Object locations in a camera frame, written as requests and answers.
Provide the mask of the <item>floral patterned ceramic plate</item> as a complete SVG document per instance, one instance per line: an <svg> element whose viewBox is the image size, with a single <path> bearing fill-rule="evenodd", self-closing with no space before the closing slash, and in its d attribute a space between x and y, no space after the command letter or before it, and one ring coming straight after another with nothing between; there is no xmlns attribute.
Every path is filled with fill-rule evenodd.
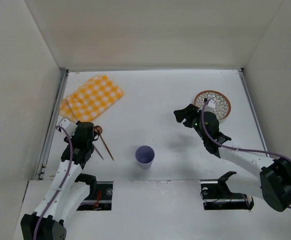
<svg viewBox="0 0 291 240"><path fill-rule="evenodd" d="M216 115L218 120L227 118L231 112L231 103L229 99L222 93L214 90L205 90L197 94L194 99L194 105L198 108L202 108L205 99L211 99L215 103L215 108L212 112Z"/></svg>

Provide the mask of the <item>yellow white checkered cloth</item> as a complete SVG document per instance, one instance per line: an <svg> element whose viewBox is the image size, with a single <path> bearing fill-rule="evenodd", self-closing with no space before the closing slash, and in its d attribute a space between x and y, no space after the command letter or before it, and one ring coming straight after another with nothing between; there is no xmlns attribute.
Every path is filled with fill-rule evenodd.
<svg viewBox="0 0 291 240"><path fill-rule="evenodd" d="M124 91L106 75L95 75L62 99L59 115L71 122L93 122L124 96Z"/></svg>

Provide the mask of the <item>lilac plastic cup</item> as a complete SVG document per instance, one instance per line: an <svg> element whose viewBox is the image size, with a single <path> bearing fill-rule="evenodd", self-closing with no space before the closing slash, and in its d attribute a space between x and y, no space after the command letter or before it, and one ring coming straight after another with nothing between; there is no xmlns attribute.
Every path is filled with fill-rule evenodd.
<svg viewBox="0 0 291 240"><path fill-rule="evenodd" d="M139 167L148 170L155 158L155 151L147 145L140 146L135 152L135 159Z"/></svg>

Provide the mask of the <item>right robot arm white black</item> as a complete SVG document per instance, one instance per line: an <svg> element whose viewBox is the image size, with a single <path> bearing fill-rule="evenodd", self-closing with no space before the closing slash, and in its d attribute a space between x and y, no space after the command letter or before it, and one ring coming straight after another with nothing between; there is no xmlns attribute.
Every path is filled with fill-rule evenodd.
<svg viewBox="0 0 291 240"><path fill-rule="evenodd" d="M206 99L203 107L189 104L173 112L176 121L194 129L205 149L219 159L229 161L256 177L256 181L241 179L229 171L217 182L224 194L240 193L264 200L272 209L291 209L291 159L275 152L241 148L223 134L214 114L216 103Z"/></svg>

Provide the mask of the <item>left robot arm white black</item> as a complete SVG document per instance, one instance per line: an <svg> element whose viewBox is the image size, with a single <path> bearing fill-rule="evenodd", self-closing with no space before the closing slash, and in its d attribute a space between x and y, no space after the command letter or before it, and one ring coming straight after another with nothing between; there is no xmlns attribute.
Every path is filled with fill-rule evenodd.
<svg viewBox="0 0 291 240"><path fill-rule="evenodd" d="M99 138L94 124L63 119L56 129L64 133L67 146L40 204L32 214L25 214L21 219L25 240L64 240L70 217L97 186L95 176L83 173L95 150L93 142Z"/></svg>

